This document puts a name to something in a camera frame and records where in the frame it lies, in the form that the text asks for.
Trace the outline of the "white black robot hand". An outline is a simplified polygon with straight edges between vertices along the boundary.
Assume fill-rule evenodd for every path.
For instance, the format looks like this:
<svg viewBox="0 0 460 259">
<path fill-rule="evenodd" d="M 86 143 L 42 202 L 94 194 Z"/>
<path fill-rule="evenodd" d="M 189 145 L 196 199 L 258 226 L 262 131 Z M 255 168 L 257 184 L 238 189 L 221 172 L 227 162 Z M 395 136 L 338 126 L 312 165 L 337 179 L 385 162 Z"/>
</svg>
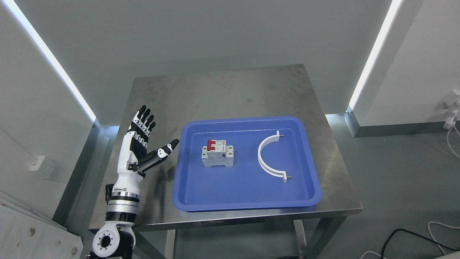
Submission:
<svg viewBox="0 0 460 259">
<path fill-rule="evenodd" d="M 148 153 L 148 140 L 155 126 L 154 115 L 143 105 L 123 136 L 117 162 L 118 179 L 113 186 L 113 192 L 139 194 L 139 185 L 145 178 L 146 171 L 165 161 L 179 144 L 179 139 L 174 139 Z"/>
</svg>

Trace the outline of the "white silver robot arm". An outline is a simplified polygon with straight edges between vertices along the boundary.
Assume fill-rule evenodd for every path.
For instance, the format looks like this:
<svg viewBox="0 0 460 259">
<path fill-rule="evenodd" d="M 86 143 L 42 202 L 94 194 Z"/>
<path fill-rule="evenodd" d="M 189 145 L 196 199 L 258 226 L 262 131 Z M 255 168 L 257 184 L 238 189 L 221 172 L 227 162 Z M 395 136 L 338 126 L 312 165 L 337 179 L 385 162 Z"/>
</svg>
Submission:
<svg viewBox="0 0 460 259">
<path fill-rule="evenodd" d="M 87 259 L 133 257 L 136 245 L 133 225 L 139 205 L 138 194 L 122 190 L 113 191 L 113 187 L 113 184 L 105 186 L 105 224 L 95 234 L 92 250 L 86 255 Z"/>
</svg>

